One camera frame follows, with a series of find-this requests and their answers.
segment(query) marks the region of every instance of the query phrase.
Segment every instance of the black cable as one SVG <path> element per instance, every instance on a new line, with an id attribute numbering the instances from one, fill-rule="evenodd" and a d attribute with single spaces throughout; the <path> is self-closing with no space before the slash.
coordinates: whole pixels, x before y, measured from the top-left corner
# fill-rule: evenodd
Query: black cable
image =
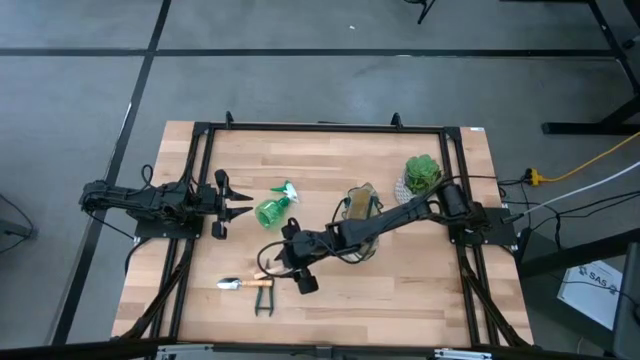
<path id="1" fill-rule="evenodd" d="M 126 232 L 118 229 L 117 227 L 107 223 L 106 221 L 98 219 L 97 217 L 93 216 L 93 214 L 91 214 L 91 213 L 87 213 L 87 215 L 91 216 L 94 220 L 96 220 L 97 222 L 101 223 L 102 225 L 106 225 L 106 226 L 110 227 L 111 229 L 113 229 L 113 230 L 119 232 L 120 234 L 128 237 L 129 239 L 133 240 L 133 236 L 131 236 L 131 235 L 127 234 Z"/>
<path id="2" fill-rule="evenodd" d="M 267 244 L 265 247 L 260 249 L 260 251 L 258 251 L 258 256 L 256 256 L 256 262 L 258 263 L 258 268 L 260 269 L 260 271 L 262 271 L 263 274 L 266 274 L 266 275 L 274 277 L 274 278 L 287 278 L 287 277 L 290 277 L 291 274 L 293 274 L 293 271 L 289 271 L 288 273 L 285 273 L 285 274 L 272 274 L 272 273 L 268 272 L 264 268 L 264 266 L 262 266 L 262 262 L 260 261 L 260 257 L 262 256 L 262 253 L 264 253 L 268 248 L 276 246 L 276 245 L 288 244 L 288 243 L 291 243 L 291 242 L 293 242 L 293 241 L 292 240 L 274 241 L 272 243 Z"/>
<path id="3" fill-rule="evenodd" d="M 527 203 L 527 211 L 530 209 L 529 207 L 529 198 L 527 197 L 527 192 L 524 190 L 524 182 L 520 183 L 520 189 L 522 190 L 522 195 L 524 196 L 524 201 Z M 527 226 L 529 229 L 531 229 L 531 213 L 528 212 L 527 213 L 527 218 L 529 219 L 529 225 Z"/>
<path id="4" fill-rule="evenodd" d="M 505 198 L 507 197 L 507 191 L 505 189 L 503 189 L 503 186 L 512 186 L 512 185 L 518 185 L 518 184 L 523 184 L 525 181 L 525 177 L 522 176 L 519 180 L 501 180 L 498 181 L 498 192 L 500 193 L 500 198 Z"/>
<path id="5" fill-rule="evenodd" d="M 627 293 L 625 293 L 623 291 L 620 291 L 618 289 L 614 289 L 614 288 L 606 287 L 606 286 L 601 286 L 601 285 L 596 285 L 596 284 L 592 284 L 592 283 L 586 282 L 586 281 L 565 281 L 564 279 L 560 279 L 559 277 L 557 277 L 557 276 L 555 276 L 555 275 L 553 275 L 551 273 L 547 273 L 547 275 L 551 276 L 552 278 L 554 278 L 554 279 L 556 279 L 556 280 L 558 280 L 558 281 L 560 281 L 561 283 L 564 283 L 564 284 L 586 284 L 586 285 L 591 285 L 593 287 L 597 287 L 597 288 L 600 288 L 600 289 L 605 289 L 605 290 L 608 290 L 608 291 L 617 292 L 620 295 L 626 297 L 629 301 L 631 301 L 631 304 L 633 304 L 633 306 L 634 306 L 634 309 L 633 309 L 634 313 L 635 313 L 636 309 L 638 307 L 640 307 L 638 302 L 635 301 L 629 294 L 627 294 Z"/>
<path id="6" fill-rule="evenodd" d="M 140 242 L 137 243 L 134 247 L 131 248 L 131 250 L 129 250 L 129 253 L 127 254 L 127 258 L 124 261 L 124 274 L 127 275 L 127 273 L 129 272 L 129 261 L 131 261 L 131 256 L 133 255 L 134 252 L 136 252 L 136 250 L 138 250 L 139 247 L 141 247 L 142 245 L 146 244 L 147 241 L 151 240 L 151 238 L 141 238 Z"/>
<path id="7" fill-rule="evenodd" d="M 583 214 L 583 215 L 563 215 L 563 214 L 569 214 L 569 213 L 572 213 L 572 212 L 575 212 L 575 211 L 578 211 L 578 210 L 583 210 L 583 209 L 586 209 L 586 208 L 591 207 L 593 205 L 597 205 L 597 204 L 603 203 L 605 201 L 609 201 L 609 200 L 613 200 L 613 199 L 619 199 L 620 197 L 623 197 L 623 196 L 629 196 L 629 197 L 627 197 L 625 199 L 622 199 L 620 201 L 616 201 L 613 204 L 609 204 L 607 206 L 603 206 L 601 208 L 593 210 L 593 211 L 591 211 L 590 213 L 587 213 L 587 214 Z M 583 205 L 583 206 L 580 206 L 580 207 L 577 207 L 577 208 L 556 212 L 555 216 L 551 216 L 551 217 L 548 217 L 548 218 L 544 219 L 538 225 L 533 227 L 531 229 L 531 231 L 535 231 L 536 229 L 538 229 L 540 226 L 542 226 L 547 221 L 555 219 L 556 220 L 556 227 L 555 227 L 555 233 L 554 233 L 554 241 L 555 241 L 556 247 L 558 248 L 558 251 L 559 251 L 559 250 L 562 249 L 562 244 L 560 242 L 560 228 L 562 226 L 562 218 L 565 218 L 565 219 L 586 218 L 586 217 L 589 217 L 589 216 L 591 216 L 591 215 L 593 215 L 593 214 L 595 214 L 595 213 L 597 213 L 599 211 L 606 210 L 608 208 L 611 208 L 613 206 L 616 206 L 618 204 L 621 204 L 621 203 L 623 203 L 625 201 L 629 201 L 629 200 L 634 199 L 634 198 L 639 197 L 639 196 L 640 196 L 640 191 L 635 191 L 635 192 L 630 192 L 630 193 L 626 193 L 626 194 L 620 194 L 620 195 L 611 196 L 609 198 L 605 198 L 605 199 L 601 199 L 601 200 L 598 200 L 598 201 L 594 201 L 594 202 L 592 202 L 590 204 Z"/>
<path id="8" fill-rule="evenodd" d="M 16 204 L 14 204 L 11 201 L 9 201 L 9 199 L 4 197 L 4 195 L 2 195 L 2 194 L 0 194 L 0 199 L 4 200 L 4 202 L 9 204 L 11 207 L 13 207 L 20 215 L 22 215 L 22 217 L 27 221 L 27 223 L 29 223 L 29 233 L 27 234 L 27 236 L 24 236 L 22 239 L 18 240 L 16 243 L 14 243 L 13 245 L 9 246 L 8 248 L 0 250 L 0 255 L 2 255 L 5 252 L 7 252 L 7 251 L 15 248 L 16 246 L 18 246 L 21 242 L 31 238 L 31 235 L 33 235 L 33 231 L 34 231 L 35 227 L 33 226 L 33 222 L 31 222 L 31 219 L 29 219 L 27 214 L 25 214 L 22 210 L 20 210 L 20 208 Z"/>
<path id="9" fill-rule="evenodd" d="M 145 169 L 149 169 L 149 176 L 147 176 L 145 174 Z M 126 194 L 126 196 L 132 196 L 132 195 L 137 195 L 140 194 L 141 192 L 145 191 L 148 188 L 153 188 L 156 189 L 155 186 L 151 185 L 151 180 L 153 179 L 153 166 L 149 165 L 149 164 L 144 164 L 142 165 L 142 168 L 140 168 L 140 177 L 142 178 L 142 181 L 144 182 L 144 185 L 135 191 L 132 192 L 128 192 Z"/>
<path id="10" fill-rule="evenodd" d="M 336 216 L 338 215 L 338 211 L 340 210 L 340 206 L 342 206 L 342 204 L 344 204 L 344 199 L 340 200 L 340 202 L 338 203 L 338 206 L 336 206 L 336 210 L 333 212 L 333 216 L 331 217 L 331 222 L 335 222 L 336 221 Z"/>
<path id="11" fill-rule="evenodd" d="M 478 179 L 496 179 L 495 176 L 491 176 L 491 175 L 467 175 L 468 178 L 478 178 Z M 450 178 L 447 178 L 444 181 L 451 181 L 451 180 L 455 180 L 455 179 L 460 179 L 462 178 L 462 175 L 454 175 Z"/>
<path id="12" fill-rule="evenodd" d="M 628 198 L 626 198 L 626 199 L 623 199 L 623 200 L 617 201 L 617 202 L 615 202 L 615 203 L 613 203 L 613 204 L 609 204 L 609 205 L 607 205 L 607 206 L 603 206 L 603 207 L 601 207 L 601 208 L 598 208 L 598 209 L 596 209 L 596 210 L 593 210 L 593 211 L 591 211 L 591 212 L 590 212 L 590 213 L 588 213 L 588 214 L 584 214 L 584 215 L 564 215 L 564 214 L 569 214 L 569 213 L 572 213 L 572 212 L 575 212 L 575 211 L 578 211 L 578 210 L 586 209 L 586 208 L 588 208 L 588 207 L 591 207 L 591 206 L 596 205 L 596 204 L 600 204 L 600 203 L 605 202 L 605 201 L 609 201 L 609 200 L 613 200 L 613 199 L 618 199 L 618 198 L 620 198 L 620 197 L 622 197 L 622 196 L 629 196 L 629 197 L 628 197 Z M 622 204 L 623 202 L 629 201 L 629 200 L 634 199 L 634 198 L 636 198 L 636 197 L 638 197 L 638 196 L 640 196 L 640 191 L 635 191 L 635 192 L 631 192 L 631 193 L 626 193 L 626 194 L 621 194 L 621 195 L 612 196 L 612 197 L 609 197 L 609 198 L 605 198 L 605 199 L 602 199 L 602 200 L 595 201 L 595 202 L 593 202 L 593 203 L 591 203 L 591 204 L 587 204 L 587 205 L 584 205 L 584 206 L 580 206 L 580 207 L 578 207 L 578 208 L 574 208 L 574 209 L 569 209 L 569 210 L 559 211 L 559 212 L 557 212 L 557 213 L 560 215 L 560 217 L 561 217 L 561 218 L 566 218 L 566 219 L 586 218 L 586 217 L 589 217 L 589 216 L 591 216 L 591 215 L 593 215 L 593 214 L 595 214 L 595 213 L 597 213 L 597 212 L 599 212 L 599 211 L 606 210 L 606 209 L 611 208 L 611 207 L 613 207 L 613 206 L 616 206 L 616 205 L 618 205 L 618 204 Z M 555 219 L 555 218 L 556 218 L 556 216 L 548 217 L 548 218 L 546 218 L 546 219 L 542 220 L 538 225 L 536 225 L 535 227 L 533 227 L 531 230 L 536 230 L 537 228 L 539 228 L 540 226 L 542 226 L 542 225 L 543 225 L 544 223 L 546 223 L 547 221 L 549 221 L 549 220 L 553 220 L 553 219 Z"/>
<path id="13" fill-rule="evenodd" d="M 586 214 L 586 215 L 567 215 L 567 216 L 563 216 L 563 217 L 566 217 L 566 218 L 581 218 L 581 217 L 587 217 L 587 216 L 590 216 L 590 215 L 592 215 L 592 214 L 597 213 L 598 211 L 602 211 L 602 210 L 604 210 L 604 209 L 608 209 L 608 208 L 610 208 L 610 207 L 612 207 L 612 206 L 616 206 L 616 205 L 618 205 L 618 204 L 621 204 L 621 203 L 623 203 L 623 202 L 625 202 L 625 201 L 629 201 L 629 200 L 631 200 L 631 199 L 637 198 L 638 196 L 640 196 L 640 191 L 636 191 L 635 193 L 628 193 L 628 194 L 624 194 L 624 195 L 633 195 L 633 196 L 629 196 L 629 197 L 628 197 L 628 198 L 626 198 L 626 199 L 623 199 L 623 200 L 617 201 L 617 202 L 615 202 L 615 203 L 613 203 L 613 204 L 609 204 L 609 205 L 607 205 L 607 206 L 604 206 L 604 207 L 601 207 L 601 208 L 599 208 L 599 209 L 593 210 L 593 211 L 591 211 L 590 213 L 588 213 L 588 214 Z M 588 205 L 588 206 L 582 206 L 582 207 L 580 207 L 580 208 L 571 209 L 571 210 L 567 210 L 567 211 L 562 211 L 562 212 L 560 213 L 560 215 L 568 214 L 568 213 L 572 213 L 572 212 L 575 212 L 575 211 L 578 211 L 578 210 L 582 210 L 582 209 L 585 209 L 585 208 L 587 208 L 587 207 L 591 207 L 591 206 L 593 206 L 593 205 L 600 204 L 600 203 L 602 203 L 602 202 L 604 202 L 604 201 L 614 200 L 614 199 L 619 199 L 620 197 L 622 197 L 622 196 L 612 196 L 611 198 L 608 198 L 608 199 L 604 199 L 604 200 L 596 201 L 595 203 L 592 203 L 592 204 L 590 204 L 590 205 Z"/>

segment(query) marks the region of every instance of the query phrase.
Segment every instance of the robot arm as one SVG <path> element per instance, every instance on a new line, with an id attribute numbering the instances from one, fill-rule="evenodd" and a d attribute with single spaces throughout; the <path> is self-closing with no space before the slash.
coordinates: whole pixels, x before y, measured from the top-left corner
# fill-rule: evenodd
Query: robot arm
<path id="1" fill-rule="evenodd" d="M 429 200 L 431 195 L 438 200 Z M 343 258 L 372 243 L 382 233 L 394 230 L 414 221 L 431 220 L 446 226 L 459 226 L 470 232 L 488 230 L 490 223 L 482 204 L 467 201 L 459 185 L 444 182 L 431 193 L 417 196 L 404 205 L 397 206 L 366 220 L 349 219 L 325 225 L 325 231 L 301 230 L 291 218 L 282 228 L 285 240 L 276 257 L 291 269 L 286 274 L 298 283 L 300 293 L 318 290 L 315 276 L 308 266 L 328 256 Z"/>
<path id="2" fill-rule="evenodd" d="M 140 237 L 196 237 L 202 230 L 203 217 L 217 215 L 212 235 L 225 239 L 224 223 L 251 210 L 251 207 L 228 208 L 226 200 L 252 198 L 231 190 L 224 170 L 216 171 L 215 178 L 219 190 L 210 184 L 202 184 L 197 191 L 192 190 L 188 180 L 142 189 L 110 186 L 98 180 L 84 186 L 80 205 L 86 212 L 111 208 L 126 210 L 138 221 L 136 236 Z"/>

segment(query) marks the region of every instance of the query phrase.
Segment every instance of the wooden table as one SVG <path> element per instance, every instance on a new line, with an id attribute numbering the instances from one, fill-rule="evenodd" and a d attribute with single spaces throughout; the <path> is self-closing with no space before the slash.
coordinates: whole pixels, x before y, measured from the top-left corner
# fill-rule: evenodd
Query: wooden table
<path id="1" fill-rule="evenodd" d="M 167 123 L 155 166 L 155 185 L 180 177 L 192 127 L 192 122 Z M 484 130 L 461 131 L 469 174 L 494 175 Z M 453 145 L 449 148 L 455 159 Z M 225 169 L 232 187 L 255 199 L 231 203 L 236 206 L 277 199 L 280 194 L 269 189 L 289 179 L 301 203 L 293 204 L 287 215 L 298 219 L 303 229 L 322 230 L 346 191 L 367 181 L 385 206 L 396 206 L 393 188 L 406 160 L 424 153 L 442 166 L 436 135 L 216 131 L 208 178 L 213 181 L 214 171 Z M 474 178 L 471 185 L 474 200 L 486 207 L 500 206 L 495 180 Z M 278 279 L 273 316 L 256 317 L 255 289 L 219 290 L 216 282 L 223 277 L 251 279 L 257 271 L 257 252 L 267 243 L 282 240 L 280 231 L 262 229 L 254 214 L 247 213 L 228 225 L 228 239 L 221 241 L 210 236 L 212 220 L 205 221 L 203 236 L 196 242 L 179 340 L 470 345 L 455 248 L 444 226 L 416 222 L 384 234 L 376 255 L 358 265 L 335 258 L 312 265 L 320 284 L 320 290 L 312 294 L 300 295 L 293 280 Z M 167 244 L 166 239 L 152 240 L 133 255 L 113 335 L 128 330 L 156 295 Z M 265 258 L 278 251 L 270 250 L 273 252 L 267 252 Z M 532 341 L 514 260 L 496 246 L 485 246 L 484 254 L 495 303 L 519 335 Z M 161 335 L 168 334 L 172 301 L 166 307 Z M 481 337 L 487 341 L 484 314 L 477 301 L 476 312 Z"/>

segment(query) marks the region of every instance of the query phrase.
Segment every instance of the black floor stripe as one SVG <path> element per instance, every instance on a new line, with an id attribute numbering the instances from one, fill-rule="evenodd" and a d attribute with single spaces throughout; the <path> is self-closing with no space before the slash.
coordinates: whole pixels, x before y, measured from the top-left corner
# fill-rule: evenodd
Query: black floor stripe
<path id="1" fill-rule="evenodd" d="M 614 60 L 614 53 L 608 49 L 159 49 L 155 56 L 604 57 Z"/>
<path id="2" fill-rule="evenodd" d="M 147 49 L 127 48 L 0 48 L 0 56 L 118 57 L 147 54 Z"/>
<path id="3" fill-rule="evenodd" d="M 127 148 L 127 144 L 129 143 L 129 138 L 131 137 L 131 131 L 133 130 L 136 115 L 138 114 L 142 94 L 144 93 L 149 73 L 151 72 L 154 51 L 157 49 L 158 42 L 160 41 L 160 36 L 162 35 L 162 30 L 164 28 L 170 6 L 171 0 L 164 0 L 162 2 L 156 26 L 153 29 L 153 34 L 149 41 L 149 47 L 146 51 L 144 61 L 142 62 L 140 73 L 138 74 L 138 80 L 136 81 L 133 89 L 133 94 L 131 95 L 131 101 L 125 115 L 124 123 L 120 130 L 120 135 L 118 136 L 113 155 L 111 156 L 111 160 L 107 168 L 105 181 L 109 184 L 115 184 L 115 181 L 118 178 L 122 160 L 124 159 L 124 153 Z M 100 220 L 104 220 L 106 212 L 97 212 L 95 216 Z M 91 262 L 98 246 L 101 230 L 102 224 L 93 219 L 89 221 L 81 242 L 82 252 L 77 262 L 73 280 L 69 286 L 69 291 L 67 292 L 64 305 L 62 306 L 62 311 L 59 316 L 59 321 L 53 334 L 52 345 L 63 345 L 67 342 L 71 326 L 73 325 L 73 318 L 75 317 L 78 304 L 80 303 L 82 290 L 84 289 L 89 269 L 91 268 Z"/>

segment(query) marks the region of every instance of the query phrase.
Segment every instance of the trowel handle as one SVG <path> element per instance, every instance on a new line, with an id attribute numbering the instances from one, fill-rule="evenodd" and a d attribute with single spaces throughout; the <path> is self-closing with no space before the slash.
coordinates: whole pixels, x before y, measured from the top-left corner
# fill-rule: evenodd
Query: trowel handle
<path id="1" fill-rule="evenodd" d="M 242 281 L 242 287 L 271 287 L 273 286 L 273 280 L 244 280 Z"/>

